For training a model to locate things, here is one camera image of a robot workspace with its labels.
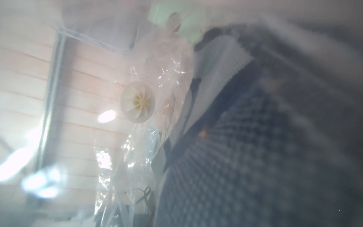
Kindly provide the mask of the clear plastic vacuum bag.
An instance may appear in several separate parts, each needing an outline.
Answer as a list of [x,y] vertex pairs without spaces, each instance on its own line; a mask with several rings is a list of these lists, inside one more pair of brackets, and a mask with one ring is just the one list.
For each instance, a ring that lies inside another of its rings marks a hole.
[[[206,8],[191,43],[148,21],[159,1],[1,1],[1,226],[154,227],[166,162],[214,27],[273,36],[313,72],[363,86],[362,1],[188,1]],[[124,88],[155,110],[136,124]]]

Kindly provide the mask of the grey navy plaid blanket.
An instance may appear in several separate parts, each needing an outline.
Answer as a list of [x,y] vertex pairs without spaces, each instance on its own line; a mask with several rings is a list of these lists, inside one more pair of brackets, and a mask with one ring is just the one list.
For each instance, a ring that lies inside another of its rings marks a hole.
[[229,25],[195,44],[153,226],[362,226],[363,87],[273,40]]

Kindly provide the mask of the white round bag valve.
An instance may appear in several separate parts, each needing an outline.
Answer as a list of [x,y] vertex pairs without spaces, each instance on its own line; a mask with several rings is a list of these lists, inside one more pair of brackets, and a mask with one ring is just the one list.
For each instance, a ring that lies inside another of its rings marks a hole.
[[133,123],[146,122],[155,110],[155,95],[150,86],[141,81],[127,85],[120,99],[124,116]]

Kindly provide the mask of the green pen holder cup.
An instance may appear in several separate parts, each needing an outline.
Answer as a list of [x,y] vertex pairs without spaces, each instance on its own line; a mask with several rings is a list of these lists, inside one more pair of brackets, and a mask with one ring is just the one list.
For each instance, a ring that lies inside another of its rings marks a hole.
[[195,43],[203,36],[207,11],[188,1],[159,1],[151,4],[147,18],[153,25]]

